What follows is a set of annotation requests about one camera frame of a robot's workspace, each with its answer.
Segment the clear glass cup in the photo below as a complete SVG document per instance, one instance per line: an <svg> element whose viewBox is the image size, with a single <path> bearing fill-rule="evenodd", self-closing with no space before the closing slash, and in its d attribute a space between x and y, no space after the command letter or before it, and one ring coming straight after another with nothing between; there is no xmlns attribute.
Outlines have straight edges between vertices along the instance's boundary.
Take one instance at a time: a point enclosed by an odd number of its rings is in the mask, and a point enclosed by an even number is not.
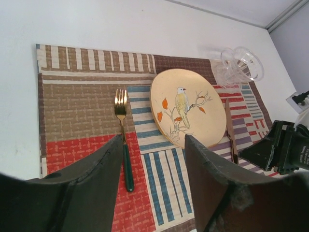
<svg viewBox="0 0 309 232"><path fill-rule="evenodd" d="M260 59L246 47L226 48L220 54L221 64L214 68L217 84L232 87L264 78L264 67Z"/></svg>

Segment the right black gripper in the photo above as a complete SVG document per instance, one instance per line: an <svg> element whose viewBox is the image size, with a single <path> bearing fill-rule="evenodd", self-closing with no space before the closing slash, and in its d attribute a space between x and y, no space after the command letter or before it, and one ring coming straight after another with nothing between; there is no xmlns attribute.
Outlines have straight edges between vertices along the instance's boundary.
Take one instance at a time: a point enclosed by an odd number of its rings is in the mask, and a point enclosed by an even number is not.
<svg viewBox="0 0 309 232"><path fill-rule="evenodd" d="M264 171L280 175L309 169L309 129L287 121L274 121L267 136L241 150L238 157Z"/></svg>

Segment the dark handled fork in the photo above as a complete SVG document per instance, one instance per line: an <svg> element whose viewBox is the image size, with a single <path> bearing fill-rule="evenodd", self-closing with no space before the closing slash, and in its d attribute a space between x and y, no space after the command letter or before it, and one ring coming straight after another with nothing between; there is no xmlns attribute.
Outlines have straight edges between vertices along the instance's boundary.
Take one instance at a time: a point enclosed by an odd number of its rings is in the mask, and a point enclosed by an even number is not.
<svg viewBox="0 0 309 232"><path fill-rule="evenodd" d="M127 91L125 89L117 89L114 99L114 113L120 121L121 134L123 139L123 168L125 175L125 184L127 192L134 191L134 178L130 160L129 148L126 142L126 134L124 129L124 119L127 110Z"/></svg>

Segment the brown wooden knife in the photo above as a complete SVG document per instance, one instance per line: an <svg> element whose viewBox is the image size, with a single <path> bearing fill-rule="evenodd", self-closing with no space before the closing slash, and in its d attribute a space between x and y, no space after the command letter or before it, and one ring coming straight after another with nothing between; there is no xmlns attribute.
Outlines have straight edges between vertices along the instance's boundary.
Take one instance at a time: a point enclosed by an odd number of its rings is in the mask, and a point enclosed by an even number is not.
<svg viewBox="0 0 309 232"><path fill-rule="evenodd" d="M231 160L233 163L238 164L239 162L238 162L237 145L236 145L235 133L233 129L233 122L228 98L226 98L225 100L225 114L226 114L227 136L231 142Z"/></svg>

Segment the patchwork striped placemat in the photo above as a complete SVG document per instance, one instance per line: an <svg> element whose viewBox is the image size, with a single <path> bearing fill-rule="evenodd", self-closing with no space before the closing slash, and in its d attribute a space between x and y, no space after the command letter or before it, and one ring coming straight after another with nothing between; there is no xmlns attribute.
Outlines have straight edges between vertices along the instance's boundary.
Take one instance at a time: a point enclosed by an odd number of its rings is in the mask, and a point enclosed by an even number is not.
<svg viewBox="0 0 309 232"><path fill-rule="evenodd" d="M120 178L114 232L195 230L184 150L158 130L149 101L153 78L168 69L187 69L208 80L229 101L237 148L264 137L272 126L254 83L224 89L215 60L168 57L53 45L36 45L41 175L91 154L121 132L114 114L117 89L128 92L126 139L135 190Z"/></svg>

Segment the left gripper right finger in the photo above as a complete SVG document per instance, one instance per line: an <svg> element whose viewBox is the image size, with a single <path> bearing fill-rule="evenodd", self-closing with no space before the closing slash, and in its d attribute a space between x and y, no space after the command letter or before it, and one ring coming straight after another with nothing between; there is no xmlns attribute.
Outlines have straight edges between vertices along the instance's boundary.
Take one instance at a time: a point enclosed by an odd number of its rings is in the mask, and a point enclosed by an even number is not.
<svg viewBox="0 0 309 232"><path fill-rule="evenodd" d="M199 232L306 232L309 174L273 178L244 169L185 137L185 163Z"/></svg>

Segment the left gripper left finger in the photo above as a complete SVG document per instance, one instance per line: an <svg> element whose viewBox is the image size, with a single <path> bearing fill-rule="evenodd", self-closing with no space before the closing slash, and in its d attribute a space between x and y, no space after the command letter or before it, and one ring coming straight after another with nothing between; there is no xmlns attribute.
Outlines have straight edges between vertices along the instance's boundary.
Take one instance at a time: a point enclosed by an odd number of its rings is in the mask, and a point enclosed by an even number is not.
<svg viewBox="0 0 309 232"><path fill-rule="evenodd" d="M117 135L85 158L44 178L0 176L3 232L109 232L122 165Z"/></svg>

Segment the round wooden plate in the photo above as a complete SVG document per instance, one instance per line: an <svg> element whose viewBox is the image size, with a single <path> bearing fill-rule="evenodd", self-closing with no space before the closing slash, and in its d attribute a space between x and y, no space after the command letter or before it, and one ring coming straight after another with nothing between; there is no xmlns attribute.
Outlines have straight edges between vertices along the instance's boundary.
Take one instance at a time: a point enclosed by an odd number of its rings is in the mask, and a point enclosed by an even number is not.
<svg viewBox="0 0 309 232"><path fill-rule="evenodd" d="M185 146L186 135L212 147L225 134L223 102L214 86L194 71L159 73L150 86L150 107L159 131L177 147Z"/></svg>

